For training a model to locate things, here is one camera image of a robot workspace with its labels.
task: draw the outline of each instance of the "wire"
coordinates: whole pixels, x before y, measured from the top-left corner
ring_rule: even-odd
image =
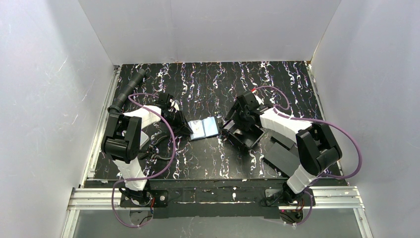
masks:
[[[277,111],[276,107],[280,105],[275,104],[274,105],[274,111],[277,113],[277,115],[283,117],[283,118],[287,118],[289,119],[288,116],[285,116],[283,114],[281,114],[279,111]],[[319,123],[324,123],[327,124],[329,126],[332,126],[333,128],[339,130],[340,132],[342,132],[344,135],[346,135],[350,141],[353,143],[356,151],[357,151],[357,156],[358,156],[358,164],[357,164],[357,168],[349,175],[345,175],[345,176],[338,176],[338,175],[330,175],[330,174],[326,174],[326,173],[322,173],[321,176],[322,177],[330,177],[330,178],[334,178],[334,179],[348,179],[353,177],[354,175],[356,175],[359,171],[360,168],[362,167],[362,162],[363,162],[363,156],[362,156],[362,151],[360,149],[359,144],[357,143],[357,141],[355,140],[355,138],[353,138],[348,132],[346,132],[344,129],[342,129],[341,127],[337,126],[336,124],[333,124],[331,122],[327,122],[324,120],[319,120],[319,119],[312,119],[312,118],[295,118],[295,117],[290,117],[291,120],[306,120],[306,121],[312,121],[312,122],[319,122]]]
[[[141,224],[144,222],[144,220],[145,220],[145,219],[147,219],[147,218],[151,218],[151,217],[153,217],[153,216],[146,216],[146,217],[144,217],[144,218],[143,218],[143,220],[140,222],[140,224],[139,224],[139,225],[141,225]]]
[[[118,216],[118,214],[117,214],[117,212],[116,212],[116,210],[115,210],[115,207],[114,207],[114,194],[115,194],[115,188],[116,188],[116,186],[119,184],[119,183],[122,183],[122,182],[125,182],[125,181],[139,181],[139,180],[145,180],[145,179],[153,179],[153,178],[156,178],[157,176],[159,176],[159,175],[161,175],[161,174],[163,174],[163,172],[165,172],[169,167],[170,167],[170,165],[172,164],[172,161],[173,161],[173,159],[175,158],[175,152],[176,152],[176,146],[175,146],[175,135],[174,135],[174,133],[173,133],[173,130],[172,130],[172,128],[170,127],[170,125],[169,125],[169,123],[165,120],[165,118],[163,118],[159,113],[157,113],[157,112],[155,112],[155,111],[153,111],[153,110],[151,110],[151,109],[149,109],[149,108],[147,108],[147,107],[143,107],[143,105],[141,105],[141,104],[139,104],[139,103],[137,103],[136,101],[134,101],[134,99],[132,99],[132,97],[133,96],[136,96],[136,95],[149,95],[149,96],[153,96],[153,97],[157,97],[156,95],[152,95],[152,94],[148,94],[148,93],[135,93],[135,94],[131,94],[131,95],[129,95],[128,96],[128,99],[132,102],[132,103],[134,103],[135,105],[137,105],[137,106],[140,106],[140,107],[142,107],[142,108],[144,108],[145,110],[147,110],[147,111],[149,111],[149,112],[151,112],[151,113],[153,113],[153,114],[155,114],[155,115],[157,115],[162,121],[163,121],[163,123],[165,123],[165,125],[168,127],[168,129],[169,129],[169,132],[170,132],[170,134],[171,134],[171,138],[172,138],[172,155],[171,155],[171,159],[169,160],[169,163],[165,166],[165,168],[163,168],[161,171],[159,171],[158,173],[156,173],[156,174],[154,174],[154,175],[151,175],[151,176],[148,176],[148,177],[144,177],[144,178],[128,178],[128,179],[121,179],[121,180],[118,180],[118,181],[116,181],[115,183],[114,183],[114,185],[112,186],[112,194],[111,194],[111,205],[112,205],[112,211],[114,212],[114,215],[115,215],[115,217],[117,218],[117,220],[121,223],[121,224],[123,224],[124,226],[126,226],[126,227],[130,227],[130,228],[137,228],[137,227],[141,227],[141,226],[144,226],[145,224],[147,224],[148,222],[150,222],[151,221],[151,219],[150,220],[148,220],[147,222],[145,222],[145,223],[143,223],[143,224],[140,224],[140,225],[135,225],[135,226],[133,226],[133,225],[129,225],[129,224],[127,224],[127,223],[125,223],[125,222],[123,222],[121,219],[120,219],[120,217]]]
[[[258,89],[262,89],[262,88],[271,88],[271,89],[274,89],[274,90],[276,90],[277,92],[279,92],[283,97],[284,97],[284,99],[286,99],[286,102],[287,102],[287,107],[286,108],[284,108],[284,107],[282,107],[282,106],[280,106],[279,104],[276,104],[276,105],[278,105],[281,109],[283,109],[283,110],[289,110],[289,108],[290,108],[290,102],[289,102],[289,99],[287,99],[287,97],[286,97],[286,95],[280,90],[280,89],[278,89],[278,88],[276,88],[276,87],[273,87],[273,86],[260,86],[260,87],[257,87],[257,88],[255,88],[255,90],[258,90]]]
[[[305,206],[305,200],[302,198],[302,207],[301,209],[298,210],[298,212],[302,211],[304,206]]]
[[[155,198],[153,198],[152,204],[150,205],[150,213],[153,214],[153,205],[155,204]]]
[[[308,212],[308,214],[302,219],[302,221],[300,221],[300,222],[298,222],[298,223],[296,223],[296,225],[301,225],[301,224],[303,224],[308,218],[309,218],[309,216],[311,215],[311,213],[312,213],[312,206],[313,206],[313,203],[312,203],[312,195],[308,192],[308,191],[305,191],[305,194],[307,194],[307,195],[309,195],[309,201],[311,201],[311,205],[310,205],[310,207],[309,207],[309,212]]]
[[[284,212],[280,212],[280,215],[284,215],[284,216],[286,216],[286,217],[281,217],[281,218],[283,218],[283,219],[287,218],[287,221],[288,221],[288,222],[291,222],[291,223],[294,223],[294,222],[295,222],[295,221],[294,221],[294,219],[293,219],[291,216],[287,215],[287,214],[286,214],[286,213],[284,213]]]

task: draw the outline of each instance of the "black cable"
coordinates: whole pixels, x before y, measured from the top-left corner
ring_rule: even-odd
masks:
[[[283,197],[283,196],[279,195],[279,193],[273,194],[273,197],[275,197],[275,195],[277,195],[278,197],[274,201],[272,201],[270,204],[267,204],[267,198],[263,198],[260,201],[260,205],[263,206],[263,207],[271,207],[274,203],[276,203],[280,198]]]
[[[282,217],[282,216],[280,216],[280,218],[283,219],[286,222],[295,223],[295,221],[291,220],[290,218]]]
[[[295,221],[295,219],[293,219],[291,216],[287,215],[286,213],[284,213],[284,212],[280,212],[280,214],[281,214],[281,215],[285,215],[286,217],[288,217],[290,220],[292,220],[292,221],[293,221],[293,223],[294,223],[294,222],[296,222],[296,221]]]
[[[141,225],[146,218],[150,218],[150,217],[152,217],[152,216],[146,216],[145,218],[143,218],[143,220],[141,221],[141,223],[139,225]]]

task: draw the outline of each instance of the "black bracket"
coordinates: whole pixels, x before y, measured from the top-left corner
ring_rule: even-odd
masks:
[[[141,118],[110,112],[101,142],[105,157],[127,164],[134,160],[140,150],[141,128]]]

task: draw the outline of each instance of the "metal frame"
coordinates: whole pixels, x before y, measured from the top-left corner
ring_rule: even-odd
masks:
[[[99,155],[99,151],[100,151],[100,146],[101,146],[101,139],[104,135],[104,131],[105,131],[105,125],[106,122],[108,121],[108,107],[111,106],[112,101],[114,99],[114,94],[115,94],[115,89],[117,86],[117,82],[118,82],[118,78],[119,78],[119,74],[121,73],[121,66],[116,66],[115,67],[115,71],[114,71],[114,76],[111,80],[111,84],[109,85],[108,88],[108,93],[106,94],[105,97],[105,103],[104,106],[102,107],[102,111],[101,111],[101,116],[99,117],[99,122],[98,122],[98,127],[96,128],[96,132],[95,132],[95,136],[92,142],[92,146],[91,146],[91,150],[89,152],[89,159],[87,162],[87,165],[85,167],[85,171],[83,173],[83,177],[82,180],[80,182],[80,186],[84,187],[84,184],[86,182],[87,179],[89,178],[93,178],[95,175],[95,167],[96,167],[96,162],[98,160],[98,155]]]
[[[315,92],[315,97],[320,106],[321,115],[324,118],[322,106],[319,101],[317,88],[315,84],[315,78],[311,71],[310,64],[307,64],[307,69],[310,77],[312,87]],[[62,238],[73,237],[77,221],[79,218],[80,210],[112,210],[111,207],[111,193],[112,188],[84,188],[84,183],[87,179],[93,178],[95,172],[95,166],[100,151],[100,139],[104,134],[104,129],[107,121],[106,109],[111,105],[114,97],[115,88],[118,82],[118,77],[121,71],[121,67],[116,67],[113,80],[109,86],[109,90],[105,99],[104,107],[102,109],[100,121],[95,133],[94,141],[92,143],[91,151],[89,153],[89,159],[85,172],[83,174],[80,187],[73,190],[70,197],[70,201],[67,208],[67,216],[65,220],[64,229],[62,232]],[[372,233],[368,221],[365,216],[365,206],[362,198],[359,194],[359,190],[356,186],[313,186],[311,189],[314,191],[314,198],[316,206],[314,209],[338,209],[346,208],[353,209],[357,223],[359,225],[360,232],[363,238],[371,238]],[[121,193],[116,192],[114,194],[114,207],[117,210],[149,210],[149,208],[138,207],[138,208],[122,208],[119,206],[121,200]],[[295,207],[291,206],[280,206],[279,210],[291,210]]]

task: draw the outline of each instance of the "white wall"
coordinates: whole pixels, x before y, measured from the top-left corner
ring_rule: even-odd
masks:
[[[358,186],[375,237],[418,237],[420,1],[343,0],[313,59],[328,120],[365,157]],[[342,136],[343,168],[356,167]]]
[[[2,237],[59,237],[113,66],[76,0],[0,1]]]
[[[340,0],[79,0],[114,64],[310,60]]]

